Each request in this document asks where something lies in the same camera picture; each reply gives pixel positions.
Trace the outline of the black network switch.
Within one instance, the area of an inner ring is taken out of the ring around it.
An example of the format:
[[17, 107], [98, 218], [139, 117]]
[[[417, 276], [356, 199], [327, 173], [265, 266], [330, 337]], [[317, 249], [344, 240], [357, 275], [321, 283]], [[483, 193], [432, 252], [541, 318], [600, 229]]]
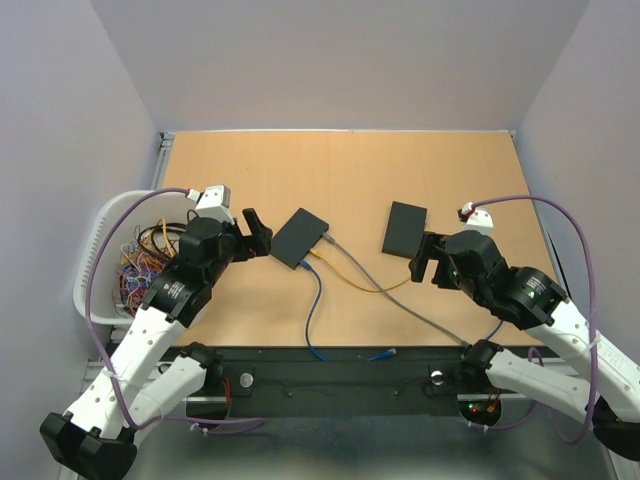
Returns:
[[328, 230], [327, 222], [299, 208], [273, 237], [271, 255], [295, 270]]
[[412, 259], [417, 253], [427, 223], [424, 207], [393, 201], [391, 204], [382, 252]]

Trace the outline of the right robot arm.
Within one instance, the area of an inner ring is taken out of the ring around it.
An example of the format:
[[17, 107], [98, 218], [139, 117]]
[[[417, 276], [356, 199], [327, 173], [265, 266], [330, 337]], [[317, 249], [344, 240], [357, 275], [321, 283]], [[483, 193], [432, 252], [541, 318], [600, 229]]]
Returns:
[[409, 264], [411, 279], [424, 278], [429, 261], [439, 288], [464, 292], [493, 316], [543, 343], [574, 369], [572, 376], [517, 357], [479, 340], [460, 366], [463, 384], [525, 395], [578, 422], [584, 421], [609, 450], [639, 458], [639, 366], [599, 331], [589, 329], [566, 292], [544, 272], [510, 267], [493, 239], [477, 231], [424, 233]]

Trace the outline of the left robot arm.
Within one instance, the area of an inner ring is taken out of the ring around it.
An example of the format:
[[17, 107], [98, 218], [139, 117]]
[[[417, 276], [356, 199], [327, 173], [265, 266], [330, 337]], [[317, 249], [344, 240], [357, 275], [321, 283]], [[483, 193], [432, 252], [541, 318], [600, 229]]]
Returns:
[[215, 392], [222, 366], [215, 351], [191, 344], [153, 383], [147, 381], [163, 354], [212, 298], [233, 262], [263, 257], [272, 231], [246, 209], [243, 235], [233, 218], [196, 215], [179, 238], [177, 254], [149, 287], [113, 355], [64, 413], [50, 413], [40, 433], [53, 458], [85, 479], [122, 479], [153, 424], [172, 417], [188, 395]]

